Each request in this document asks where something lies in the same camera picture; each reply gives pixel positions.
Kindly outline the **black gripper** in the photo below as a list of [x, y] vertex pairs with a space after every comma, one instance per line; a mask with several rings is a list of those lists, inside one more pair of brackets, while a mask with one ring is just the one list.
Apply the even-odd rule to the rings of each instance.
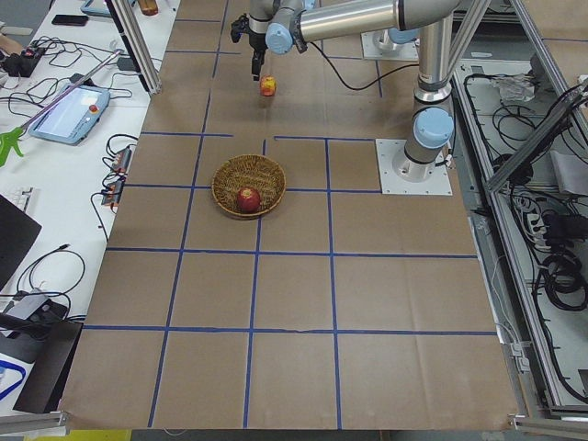
[[247, 14], [240, 15], [231, 24], [231, 40], [238, 43], [243, 35], [248, 37], [249, 45], [253, 49], [251, 74], [254, 81], [260, 79], [262, 67], [265, 63], [266, 31], [268, 21], [259, 21]]

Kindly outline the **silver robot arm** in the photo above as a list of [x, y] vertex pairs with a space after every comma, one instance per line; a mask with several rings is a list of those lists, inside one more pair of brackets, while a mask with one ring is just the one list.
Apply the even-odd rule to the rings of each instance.
[[233, 42], [248, 38], [253, 50], [252, 76], [259, 80], [268, 51], [305, 52], [309, 45], [351, 34], [394, 29], [417, 31], [418, 74], [413, 90], [412, 132], [392, 160], [395, 174], [422, 183], [434, 172], [447, 146], [454, 119], [447, 102], [451, 92], [449, 58], [455, 1], [344, 1], [317, 6], [312, 1], [253, 1], [230, 28]]
[[388, 28], [377, 31], [374, 37], [376, 46], [383, 51], [395, 51], [404, 45], [417, 40], [420, 29], [413, 28], [400, 30], [397, 28]]

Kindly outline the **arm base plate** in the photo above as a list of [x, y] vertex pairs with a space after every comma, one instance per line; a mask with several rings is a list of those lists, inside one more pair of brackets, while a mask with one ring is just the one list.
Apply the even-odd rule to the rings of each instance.
[[361, 34], [363, 58], [374, 61], [417, 62], [418, 34], [402, 32], [392, 38], [387, 29]]
[[430, 164], [412, 162], [405, 154], [406, 140], [375, 139], [380, 189], [383, 195], [453, 195], [446, 161], [439, 153]]

